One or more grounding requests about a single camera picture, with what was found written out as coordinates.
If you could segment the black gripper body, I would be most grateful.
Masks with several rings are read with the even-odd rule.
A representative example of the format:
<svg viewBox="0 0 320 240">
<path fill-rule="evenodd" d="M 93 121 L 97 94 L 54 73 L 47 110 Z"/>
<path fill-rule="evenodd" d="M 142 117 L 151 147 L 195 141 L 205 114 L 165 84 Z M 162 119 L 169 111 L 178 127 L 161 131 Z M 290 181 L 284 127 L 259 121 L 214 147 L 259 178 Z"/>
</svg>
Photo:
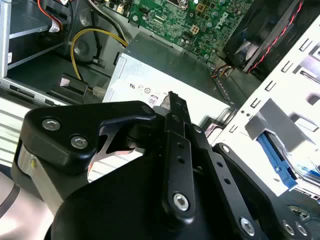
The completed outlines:
<svg viewBox="0 0 320 240">
<path fill-rule="evenodd" d="M 139 158 L 72 193 L 51 226 L 53 240 L 235 240 L 213 181 L 193 173 L 196 212 L 175 225 L 161 203 L 164 164 Z"/>
</svg>

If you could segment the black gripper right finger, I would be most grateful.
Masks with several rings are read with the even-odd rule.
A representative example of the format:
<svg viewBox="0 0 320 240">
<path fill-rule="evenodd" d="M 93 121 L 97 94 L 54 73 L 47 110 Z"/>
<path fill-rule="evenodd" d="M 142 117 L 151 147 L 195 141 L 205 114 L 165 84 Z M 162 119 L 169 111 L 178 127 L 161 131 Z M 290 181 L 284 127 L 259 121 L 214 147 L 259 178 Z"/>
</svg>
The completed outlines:
<svg viewBox="0 0 320 240">
<path fill-rule="evenodd" d="M 310 240 L 312 233 L 227 145 L 210 146 L 178 101 L 178 191 L 184 240 Z"/>
</svg>

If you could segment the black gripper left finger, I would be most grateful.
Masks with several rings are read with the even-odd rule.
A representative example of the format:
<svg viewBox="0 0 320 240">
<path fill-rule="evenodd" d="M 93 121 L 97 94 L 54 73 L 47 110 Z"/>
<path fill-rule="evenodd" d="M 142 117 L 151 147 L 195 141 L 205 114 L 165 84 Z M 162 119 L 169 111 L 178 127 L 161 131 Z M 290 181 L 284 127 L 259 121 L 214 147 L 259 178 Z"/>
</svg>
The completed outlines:
<svg viewBox="0 0 320 240">
<path fill-rule="evenodd" d="M 137 100 L 31 110 L 17 147 L 18 182 L 57 213 L 84 186 L 140 158 L 159 158 L 164 213 L 187 220 L 187 199 L 179 192 L 179 99 L 173 92 L 166 96 L 165 115 Z"/>
</svg>

